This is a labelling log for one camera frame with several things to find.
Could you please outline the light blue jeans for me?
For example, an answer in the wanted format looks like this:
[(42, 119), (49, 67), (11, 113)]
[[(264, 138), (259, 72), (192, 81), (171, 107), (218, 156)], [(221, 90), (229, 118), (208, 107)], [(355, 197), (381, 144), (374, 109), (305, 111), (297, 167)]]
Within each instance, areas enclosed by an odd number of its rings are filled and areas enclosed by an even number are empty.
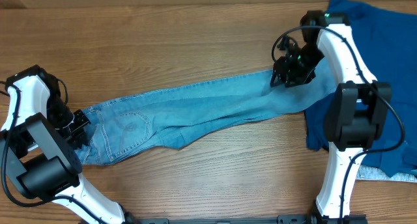
[(84, 109), (81, 163), (110, 165), (153, 147), (181, 149), (208, 133), (297, 113), (336, 89), (326, 60), (305, 85), (270, 86), (271, 70), (124, 96)]

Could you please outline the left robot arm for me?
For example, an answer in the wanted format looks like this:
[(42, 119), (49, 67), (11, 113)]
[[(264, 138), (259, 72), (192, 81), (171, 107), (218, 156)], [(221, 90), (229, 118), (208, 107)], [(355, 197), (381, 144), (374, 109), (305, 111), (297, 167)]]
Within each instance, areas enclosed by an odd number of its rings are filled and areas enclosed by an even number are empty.
[(100, 193), (83, 175), (76, 154), (90, 124), (71, 112), (63, 81), (34, 65), (4, 82), (10, 98), (1, 127), (1, 187), (14, 204), (59, 204), (83, 223), (136, 223), (135, 217)]

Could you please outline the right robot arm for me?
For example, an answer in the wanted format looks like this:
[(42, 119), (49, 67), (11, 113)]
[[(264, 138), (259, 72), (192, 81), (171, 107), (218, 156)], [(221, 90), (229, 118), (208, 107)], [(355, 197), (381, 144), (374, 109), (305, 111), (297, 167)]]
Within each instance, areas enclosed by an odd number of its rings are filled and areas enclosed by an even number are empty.
[(306, 43), (303, 48), (288, 33), (275, 41), (272, 48), (285, 55), (273, 59), (270, 86), (308, 84), (318, 76), (319, 61), (326, 59), (337, 88), (324, 118), (324, 134), (329, 142), (324, 182), (311, 214), (294, 216), (294, 220), (367, 223), (364, 215), (351, 214), (351, 194), (362, 160), (382, 134), (391, 87), (379, 83), (367, 69), (346, 14), (309, 10), (300, 20), (298, 30)]

